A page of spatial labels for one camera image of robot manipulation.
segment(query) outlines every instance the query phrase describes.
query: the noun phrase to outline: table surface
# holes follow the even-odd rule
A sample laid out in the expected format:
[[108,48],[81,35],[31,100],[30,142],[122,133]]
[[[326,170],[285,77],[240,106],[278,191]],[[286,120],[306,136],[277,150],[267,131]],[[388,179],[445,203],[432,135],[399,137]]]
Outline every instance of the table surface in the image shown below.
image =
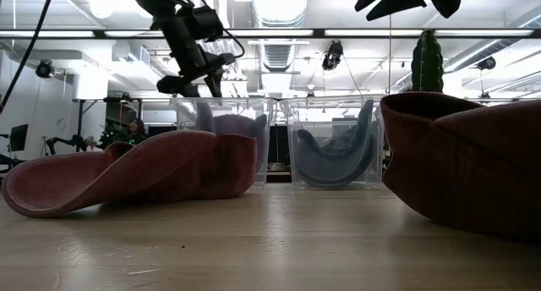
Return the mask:
[[436,225],[387,189],[268,184],[54,220],[2,201],[0,218],[7,291],[541,290],[541,247]]

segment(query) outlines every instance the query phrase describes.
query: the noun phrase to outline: camera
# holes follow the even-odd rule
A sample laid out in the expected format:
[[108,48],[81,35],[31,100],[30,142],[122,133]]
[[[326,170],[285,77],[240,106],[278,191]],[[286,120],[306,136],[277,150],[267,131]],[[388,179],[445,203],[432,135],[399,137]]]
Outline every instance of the camera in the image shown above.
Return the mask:
[[494,67],[496,67],[496,60],[493,57],[486,58],[477,64],[477,68],[480,70],[491,70]]
[[323,70],[330,71],[338,67],[340,63],[340,57],[344,55],[344,48],[340,41],[332,41],[329,50],[325,53],[325,58],[323,59]]
[[50,79],[54,76],[54,68],[52,61],[49,59],[42,59],[40,64],[37,65],[36,75],[42,79]]

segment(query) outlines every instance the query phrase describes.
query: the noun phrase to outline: gray fabric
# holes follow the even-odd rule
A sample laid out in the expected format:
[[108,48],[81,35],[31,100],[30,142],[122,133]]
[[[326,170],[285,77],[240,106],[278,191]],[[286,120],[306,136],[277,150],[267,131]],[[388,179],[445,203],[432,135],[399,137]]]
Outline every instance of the gray fabric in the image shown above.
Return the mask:
[[[355,181],[364,173],[377,152],[377,138],[371,134],[373,107],[374,100],[366,101],[357,125],[323,147],[307,130],[300,129],[296,133],[295,168],[304,182],[318,187],[338,187]],[[344,148],[339,142],[351,143]]]

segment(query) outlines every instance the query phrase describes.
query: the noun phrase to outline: red felt object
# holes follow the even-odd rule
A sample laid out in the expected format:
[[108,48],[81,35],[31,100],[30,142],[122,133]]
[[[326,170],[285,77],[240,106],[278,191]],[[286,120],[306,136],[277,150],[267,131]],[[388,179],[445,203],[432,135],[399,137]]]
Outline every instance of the red felt object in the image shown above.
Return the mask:
[[254,182],[256,142],[240,135],[174,131],[137,146],[25,162],[3,180],[8,205],[27,217],[56,217],[113,200],[223,199]]
[[413,210],[468,231],[541,241],[541,102],[496,107],[438,93],[381,100],[384,183]]

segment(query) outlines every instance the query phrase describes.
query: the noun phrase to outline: transparent plastic container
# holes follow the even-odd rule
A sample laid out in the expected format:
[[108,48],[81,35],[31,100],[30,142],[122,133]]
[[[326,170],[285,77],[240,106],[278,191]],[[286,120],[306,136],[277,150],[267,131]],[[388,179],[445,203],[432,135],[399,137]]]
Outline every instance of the transparent plastic container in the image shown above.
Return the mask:
[[380,96],[283,100],[295,189],[362,189],[381,184]]
[[172,99],[178,129],[245,135],[258,141],[258,172],[254,187],[262,187],[266,182],[270,126],[276,116],[274,102],[263,97]]

